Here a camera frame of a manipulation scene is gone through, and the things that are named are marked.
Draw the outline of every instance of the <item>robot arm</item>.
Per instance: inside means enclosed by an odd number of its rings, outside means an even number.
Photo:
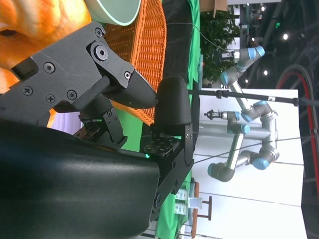
[[[2,238],[134,238],[193,166],[184,79],[163,79],[156,94],[103,34],[92,22],[12,69],[20,82],[0,95]],[[126,137],[109,99],[155,106],[142,152],[119,149]],[[84,127],[43,127],[51,108],[79,111]]]
[[[229,86],[232,92],[243,93],[238,78],[250,67],[256,60],[265,54],[261,46],[256,48],[246,48],[240,50],[240,59],[236,66],[228,69],[220,75],[220,81],[223,85]],[[273,161],[279,158],[279,152],[276,145],[276,117],[277,113],[271,109],[266,101],[259,101],[254,105],[250,105],[246,98],[236,98],[240,108],[242,109],[241,117],[251,122],[260,118],[262,127],[250,128],[247,124],[238,124],[239,113],[223,112],[222,119],[228,120],[227,133],[233,133],[234,138],[231,145],[227,162],[210,164],[208,174],[222,182],[228,182],[235,173],[235,167],[252,163],[257,169],[264,170]],[[224,115],[235,115],[229,118]],[[259,153],[243,151],[239,153],[244,137],[249,138],[250,131],[255,133],[255,139],[262,141],[262,147]]]

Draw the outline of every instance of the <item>wicker basket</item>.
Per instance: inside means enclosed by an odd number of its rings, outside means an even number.
[[[166,21],[161,0],[142,0],[134,23],[129,26],[108,24],[105,39],[110,48],[131,62],[157,91],[163,75],[166,48]],[[112,103],[148,125],[154,122],[154,108],[140,110]]]

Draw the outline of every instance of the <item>green leaves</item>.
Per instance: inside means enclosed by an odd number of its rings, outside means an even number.
[[[227,46],[234,40],[234,35],[240,34],[240,28],[235,24],[234,8],[229,11],[217,11],[215,18],[213,12],[202,12],[200,15],[200,31],[213,44],[201,38],[200,46],[205,67],[203,76],[216,81],[218,76],[235,63],[233,60],[221,61],[220,54],[226,52]]]

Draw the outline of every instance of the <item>black pole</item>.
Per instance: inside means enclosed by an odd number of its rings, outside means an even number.
[[[309,99],[299,99],[299,98],[285,98],[285,97],[274,97],[274,96],[264,96],[264,95],[255,95],[255,94],[247,94],[247,93],[237,93],[231,91],[195,91],[188,90],[190,95],[200,95],[200,96],[216,96],[221,99],[222,97],[235,97],[235,98],[247,98],[252,100],[260,100],[260,101],[273,101],[273,102],[281,102],[287,104],[293,104],[295,106],[298,105],[312,105],[319,107],[319,101],[312,101]]]

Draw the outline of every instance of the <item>white wall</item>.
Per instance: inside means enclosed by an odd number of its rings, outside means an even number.
[[[246,93],[295,98],[296,90],[244,90]],[[201,96],[200,120],[206,123],[225,123],[223,120],[209,120],[204,113],[214,111],[241,111],[234,98]],[[293,105],[270,102],[276,110],[278,138],[300,137],[298,108]],[[232,138],[199,136],[194,159],[207,158],[203,155],[217,155],[229,151]],[[244,140],[243,146],[255,144]],[[249,148],[258,152],[260,146]],[[260,171],[253,166],[236,169],[230,182],[222,183],[207,174],[212,162],[225,162],[218,157],[195,164],[193,177],[200,184],[201,196],[208,200],[212,196],[212,221],[199,218],[197,233],[222,239],[306,239],[301,212],[303,184],[303,155],[300,139],[278,142],[280,158],[268,169]],[[200,214],[207,214],[203,208]]]
[[[268,3],[280,2],[281,0],[228,0],[228,5],[248,4],[248,3]]]

